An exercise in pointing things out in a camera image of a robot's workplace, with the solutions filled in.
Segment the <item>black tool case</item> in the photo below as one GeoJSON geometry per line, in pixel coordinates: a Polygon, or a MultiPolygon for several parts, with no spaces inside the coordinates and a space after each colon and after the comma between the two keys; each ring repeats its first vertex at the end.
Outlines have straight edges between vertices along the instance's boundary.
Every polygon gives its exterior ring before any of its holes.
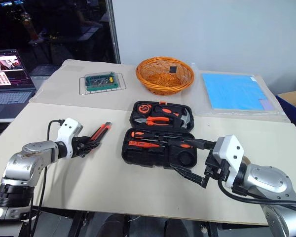
{"type": "Polygon", "coordinates": [[[183,167],[196,165],[196,148],[188,147],[182,142],[194,138],[189,133],[194,127],[192,110],[189,106],[165,102],[138,101],[134,105],[130,123],[132,128],[126,132],[122,147],[122,157],[126,163],[146,167],[156,165],[164,168],[171,168],[171,163],[183,167]],[[184,122],[181,117],[186,118],[186,113],[189,113],[189,122],[186,127],[182,127],[184,122]],[[153,123],[165,125],[147,125],[146,122],[136,121],[136,119],[147,119],[148,117],[166,117],[169,118],[169,121],[153,121],[153,123]],[[144,148],[130,145],[134,142],[152,143],[159,145],[159,147],[144,148]]]}

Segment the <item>laptop keyboard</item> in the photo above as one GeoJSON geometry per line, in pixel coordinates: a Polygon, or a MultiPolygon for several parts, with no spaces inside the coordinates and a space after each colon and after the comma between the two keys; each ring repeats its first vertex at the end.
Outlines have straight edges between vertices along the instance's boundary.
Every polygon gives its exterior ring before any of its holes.
{"type": "Polygon", "coordinates": [[[0,93],[0,105],[24,103],[31,92],[0,93]]]}

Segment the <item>pliers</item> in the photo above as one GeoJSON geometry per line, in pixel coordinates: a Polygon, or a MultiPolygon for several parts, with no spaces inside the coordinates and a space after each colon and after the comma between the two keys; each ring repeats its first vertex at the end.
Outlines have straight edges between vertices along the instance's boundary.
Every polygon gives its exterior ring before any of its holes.
{"type": "Polygon", "coordinates": [[[155,123],[154,121],[164,121],[169,122],[170,119],[167,117],[147,117],[147,118],[137,118],[134,120],[135,122],[145,122],[148,126],[152,125],[161,125],[161,126],[169,126],[168,123],[155,123]]]}

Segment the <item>wicker basket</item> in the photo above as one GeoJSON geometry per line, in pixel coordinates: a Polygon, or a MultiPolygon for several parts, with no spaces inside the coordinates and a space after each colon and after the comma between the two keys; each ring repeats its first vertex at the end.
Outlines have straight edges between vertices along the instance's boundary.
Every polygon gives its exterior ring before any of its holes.
{"type": "Polygon", "coordinates": [[[156,95],[178,93],[194,81],[193,70],[187,64],[169,57],[154,57],[141,62],[136,68],[136,76],[156,95]]]}

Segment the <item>beige table surface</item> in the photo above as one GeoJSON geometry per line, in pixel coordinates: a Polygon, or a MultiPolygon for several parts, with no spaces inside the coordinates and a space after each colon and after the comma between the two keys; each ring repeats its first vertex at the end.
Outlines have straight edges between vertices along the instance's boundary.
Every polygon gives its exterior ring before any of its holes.
{"type": "MultiPolygon", "coordinates": [[[[47,207],[130,213],[217,222],[266,224],[258,205],[226,197],[216,181],[207,189],[182,178],[173,170],[125,163],[121,145],[131,127],[130,112],[122,110],[29,103],[0,137],[0,179],[10,157],[22,146],[46,139],[48,122],[71,117],[91,135],[106,121],[112,122],[99,148],[86,158],[61,159],[48,167],[43,205],[47,207]]],[[[291,123],[245,119],[194,117],[196,138],[216,141],[235,134],[252,163],[285,171],[296,191],[296,128],[291,123]]],[[[50,139],[56,138],[52,125],[50,139]]],[[[202,175],[208,151],[198,150],[193,172],[202,175]]],[[[42,175],[35,189],[38,204],[42,175]]]]}
{"type": "MultiPolygon", "coordinates": [[[[61,68],[57,70],[39,89],[36,95],[30,100],[31,102],[83,106],[114,110],[128,110],[133,109],[136,101],[166,101],[168,103],[185,104],[194,111],[201,110],[202,115],[214,116],[221,118],[238,118],[238,119],[256,119],[267,121],[281,121],[290,122],[282,107],[278,103],[275,96],[266,86],[261,76],[255,75],[255,79],[259,83],[261,89],[264,91],[267,98],[271,101],[278,114],[264,114],[264,115],[209,115],[211,111],[210,101],[207,96],[205,85],[193,84],[197,86],[199,93],[197,98],[191,95],[191,87],[187,90],[179,92],[170,96],[157,96],[149,92],[137,79],[135,74],[136,66],[111,64],[103,62],[87,62],[79,60],[66,60],[61,68]],[[90,73],[100,72],[116,72],[122,73],[126,84],[125,90],[110,91],[104,93],[95,93],[80,95],[79,94],[79,78],[84,77],[90,73]],[[197,103],[198,109],[194,109],[193,105],[197,103]]],[[[214,73],[208,71],[200,71],[200,73],[214,73]]]]}

